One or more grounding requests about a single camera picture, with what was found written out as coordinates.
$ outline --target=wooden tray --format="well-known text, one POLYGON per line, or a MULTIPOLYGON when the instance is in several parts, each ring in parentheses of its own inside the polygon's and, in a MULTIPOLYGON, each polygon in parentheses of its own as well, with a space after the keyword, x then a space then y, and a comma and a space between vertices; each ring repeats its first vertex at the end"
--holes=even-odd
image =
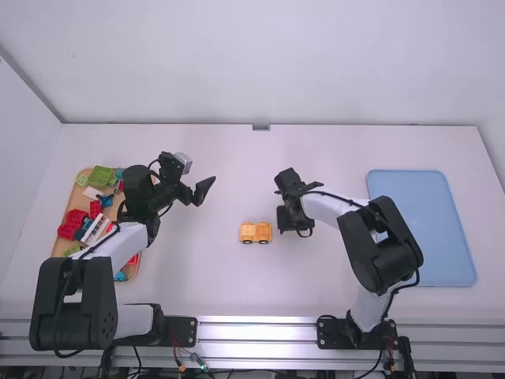
MULTIPOLYGON (((93 171, 92 168, 85 168, 79 174, 77 174, 76 178, 78 178, 79 175, 81 175, 81 174, 89 177, 89 175, 91 174, 92 171, 93 171)), ((86 197, 85 195, 82 194, 85 188, 86 187, 79 186, 77 183, 73 183, 73 188, 72 188, 72 192, 70 193, 69 202, 66 205, 66 210, 65 210, 65 213, 63 214, 63 217, 62 217, 62 223, 65 221, 66 213, 71 209, 82 209, 83 211, 89 212, 89 203, 92 200, 89 197, 86 197)), ((112 188, 112 187, 95 187, 95 188, 104 192, 106 195, 109 195, 114 192, 114 188, 112 188)), ((118 207, 123 200, 125 200, 125 194, 123 192, 121 192, 119 195, 114 196, 112 206, 109 208, 105 208, 103 210, 103 214, 111 222, 116 220, 116 214, 118 212, 118 207)), ((59 238, 58 235, 56 235, 56 241, 54 241, 53 252, 51 253, 51 256, 52 257, 63 257, 63 253, 66 250, 68 250, 76 245, 87 247, 87 245, 85 245, 84 243, 79 242, 77 240, 70 241, 65 238, 59 238)), ((139 259, 138 259, 136 265, 126 265, 121 269, 121 271, 123 271, 123 273, 128 278, 125 282, 130 281, 137 274, 137 271, 138 271, 139 265, 140 265, 141 256, 142 256, 142 253, 139 252, 139 259)))

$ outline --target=blue toy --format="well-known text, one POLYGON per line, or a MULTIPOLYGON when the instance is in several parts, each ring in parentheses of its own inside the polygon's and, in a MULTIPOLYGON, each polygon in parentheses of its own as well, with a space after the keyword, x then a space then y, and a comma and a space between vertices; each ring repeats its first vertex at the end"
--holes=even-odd
POLYGON ((125 282, 126 280, 128 280, 128 277, 125 275, 123 271, 118 272, 114 277, 114 281, 116 282, 125 282))
POLYGON ((112 206, 112 198, 114 197, 113 193, 111 193, 108 196, 96 195, 96 197, 98 197, 98 199, 100 200, 100 208, 101 209, 109 208, 112 206))
POLYGON ((123 180, 123 171, 124 170, 125 170, 124 168, 120 168, 120 167, 116 168, 116 172, 114 173, 114 175, 116 176, 117 180, 123 180))

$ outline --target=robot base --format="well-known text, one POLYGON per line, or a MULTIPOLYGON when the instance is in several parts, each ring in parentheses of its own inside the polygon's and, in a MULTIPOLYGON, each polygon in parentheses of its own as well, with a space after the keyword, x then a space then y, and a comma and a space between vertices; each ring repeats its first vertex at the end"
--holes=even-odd
POLYGON ((371 332, 362 333, 354 344, 349 337, 350 324, 345 318, 324 318, 317 321, 317 346, 322 350, 379 350, 398 348, 396 323, 387 320, 377 325, 371 332))
POLYGON ((116 346, 165 346, 172 347, 174 341, 179 347, 194 347, 196 344, 195 317, 165 316, 158 305, 155 306, 152 330, 142 336, 129 336, 115 340, 116 346))

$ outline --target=white tabletop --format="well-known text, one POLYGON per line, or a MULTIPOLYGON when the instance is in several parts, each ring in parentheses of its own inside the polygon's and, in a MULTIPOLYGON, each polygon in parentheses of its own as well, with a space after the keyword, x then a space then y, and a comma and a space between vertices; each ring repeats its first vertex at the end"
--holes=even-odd
POLYGON ((162 218, 137 277, 116 285, 119 302, 156 302, 166 314, 343 315, 358 282, 336 230, 318 223, 308 239, 275 230, 271 244, 244 246, 240 224, 266 220, 275 228, 281 201, 273 178, 288 167, 306 182, 364 198, 373 169, 433 169, 449 182, 477 283, 405 291, 391 316, 505 319, 505 196, 477 128, 468 126, 63 126, 0 286, 0 315, 31 309, 76 173, 147 164, 162 150, 193 158, 183 178, 191 187, 217 179, 202 206, 176 203, 162 218))

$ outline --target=white wall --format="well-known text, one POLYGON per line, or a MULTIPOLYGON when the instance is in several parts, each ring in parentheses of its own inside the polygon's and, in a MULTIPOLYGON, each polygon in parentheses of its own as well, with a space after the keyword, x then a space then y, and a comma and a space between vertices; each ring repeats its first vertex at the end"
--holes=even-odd
POLYGON ((0 0, 67 122, 477 124, 505 183, 500 0, 0 0))
POLYGON ((2 57, 0 126, 1 281, 62 127, 2 57))

